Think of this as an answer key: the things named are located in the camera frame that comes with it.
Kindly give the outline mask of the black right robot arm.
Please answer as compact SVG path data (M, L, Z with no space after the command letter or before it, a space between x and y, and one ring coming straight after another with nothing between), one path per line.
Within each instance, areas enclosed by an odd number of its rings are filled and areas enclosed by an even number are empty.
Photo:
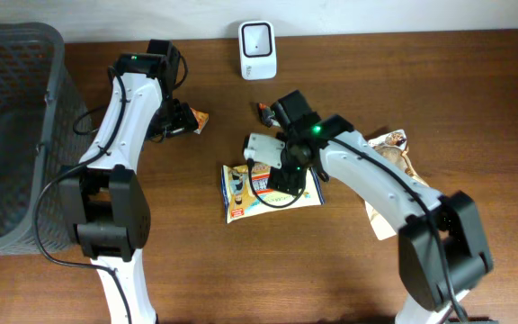
M468 323L460 301L494 268L475 202L451 196L407 175L372 148L339 115L322 119L300 91L271 107L283 145L277 182L310 167L335 178L375 208L397 233L398 273L408 293L397 323L443 323L450 314Z

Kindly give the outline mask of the red black snack packet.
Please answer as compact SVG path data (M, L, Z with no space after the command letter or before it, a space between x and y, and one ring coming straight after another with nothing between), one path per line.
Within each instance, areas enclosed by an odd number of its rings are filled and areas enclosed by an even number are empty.
M271 109L270 106L266 105L265 103L258 103L257 111L259 118L264 126L268 128L281 127L280 123L276 118L275 112Z

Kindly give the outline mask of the white barcode scanner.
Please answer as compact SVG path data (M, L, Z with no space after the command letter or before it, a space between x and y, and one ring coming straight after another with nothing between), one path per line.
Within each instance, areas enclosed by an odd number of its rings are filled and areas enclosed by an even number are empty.
M270 22L240 23L238 44L241 76L244 80L265 80L276 76L276 43L274 28Z

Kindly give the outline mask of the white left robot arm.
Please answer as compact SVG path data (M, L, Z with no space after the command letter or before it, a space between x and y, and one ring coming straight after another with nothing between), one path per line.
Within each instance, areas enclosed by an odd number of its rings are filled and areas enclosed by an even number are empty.
M147 141L201 132L209 116L174 98L188 67L169 40L124 53L109 68L112 96L91 146L58 182L67 234L103 285L113 323L156 323L143 268L151 214L137 177Z

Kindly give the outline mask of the orange small tissue box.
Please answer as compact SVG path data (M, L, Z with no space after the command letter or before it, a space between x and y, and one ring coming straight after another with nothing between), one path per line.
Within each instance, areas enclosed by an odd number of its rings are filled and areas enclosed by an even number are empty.
M195 121L197 122L197 128L193 132L196 134L201 134L207 122L209 121L209 115L206 112L200 112L193 108L191 108L191 111Z

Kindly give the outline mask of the yellow wet wipes pack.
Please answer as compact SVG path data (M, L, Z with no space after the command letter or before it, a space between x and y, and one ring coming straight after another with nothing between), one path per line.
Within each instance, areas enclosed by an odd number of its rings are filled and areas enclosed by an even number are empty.
M226 223L254 217L281 209L288 210L325 203L320 183L315 173L306 174L305 188L297 201L293 194L274 191L267 187L271 167L255 164L252 176L248 177L247 165L223 166L221 169L221 192L223 196Z

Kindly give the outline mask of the dark grey plastic basket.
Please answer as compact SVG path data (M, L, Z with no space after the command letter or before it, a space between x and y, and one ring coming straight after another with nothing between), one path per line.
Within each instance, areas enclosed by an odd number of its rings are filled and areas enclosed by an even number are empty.
M42 22L0 24L0 256L37 253L36 206L44 247L69 247L57 191L38 196L88 149L90 138L72 130L85 111L60 33Z

